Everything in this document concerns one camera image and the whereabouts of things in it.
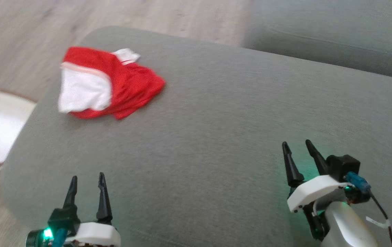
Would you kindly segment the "red jersey with white sleeves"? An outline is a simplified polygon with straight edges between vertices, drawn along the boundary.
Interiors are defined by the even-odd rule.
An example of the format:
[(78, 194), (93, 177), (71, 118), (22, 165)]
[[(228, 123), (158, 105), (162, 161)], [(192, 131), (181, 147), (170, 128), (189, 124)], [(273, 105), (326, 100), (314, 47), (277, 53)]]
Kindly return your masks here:
[(145, 106), (165, 86), (140, 55), (124, 48), (108, 52), (70, 47), (61, 63), (58, 111), (80, 119), (112, 115), (124, 119)]

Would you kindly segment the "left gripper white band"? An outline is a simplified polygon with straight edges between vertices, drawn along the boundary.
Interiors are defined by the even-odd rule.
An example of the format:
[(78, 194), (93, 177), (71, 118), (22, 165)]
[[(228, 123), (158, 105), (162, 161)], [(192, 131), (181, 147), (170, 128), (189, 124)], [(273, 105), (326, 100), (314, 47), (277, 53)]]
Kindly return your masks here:
[[(66, 247), (121, 247), (121, 236), (115, 227), (104, 224), (113, 219), (104, 173), (99, 173), (99, 205), (97, 222), (81, 223), (75, 236), (66, 238)], [(63, 203), (63, 208), (75, 206), (77, 176), (73, 176)]]

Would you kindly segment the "small grey sofa cushion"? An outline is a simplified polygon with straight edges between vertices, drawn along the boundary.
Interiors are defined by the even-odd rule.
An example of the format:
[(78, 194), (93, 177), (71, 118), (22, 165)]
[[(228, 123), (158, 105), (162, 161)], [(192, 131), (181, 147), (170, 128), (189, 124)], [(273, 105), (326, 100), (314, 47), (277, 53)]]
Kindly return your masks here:
[(255, 0), (242, 47), (392, 77), (392, 0)]

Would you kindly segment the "large grey sofa seat cushion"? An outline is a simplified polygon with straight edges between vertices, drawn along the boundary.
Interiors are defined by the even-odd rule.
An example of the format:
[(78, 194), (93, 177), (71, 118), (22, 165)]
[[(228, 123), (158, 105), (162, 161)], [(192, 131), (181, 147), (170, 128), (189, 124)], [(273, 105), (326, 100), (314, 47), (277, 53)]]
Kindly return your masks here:
[(77, 119), (58, 112), (55, 76), (0, 173), (26, 226), (47, 224), (74, 175), (78, 215), (94, 220), (103, 172), (125, 246), (315, 247), (286, 202), (282, 142), (318, 174), (306, 139), (357, 158), (392, 224), (392, 77), (117, 26), (80, 45), (128, 47), (166, 86), (125, 119)]

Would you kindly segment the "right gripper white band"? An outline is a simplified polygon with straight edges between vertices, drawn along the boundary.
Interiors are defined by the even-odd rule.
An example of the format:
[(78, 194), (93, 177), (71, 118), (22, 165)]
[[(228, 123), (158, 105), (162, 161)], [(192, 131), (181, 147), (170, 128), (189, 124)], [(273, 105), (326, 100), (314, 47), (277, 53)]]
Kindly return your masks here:
[(288, 185), (296, 188), (288, 197), (291, 212), (302, 211), (306, 216), (312, 238), (315, 240), (354, 240), (352, 221), (354, 211), (347, 204), (340, 183), (330, 177), (329, 167), (321, 153), (306, 139), (307, 150), (313, 158), (320, 176), (304, 182), (293, 161), (287, 142), (282, 143)]

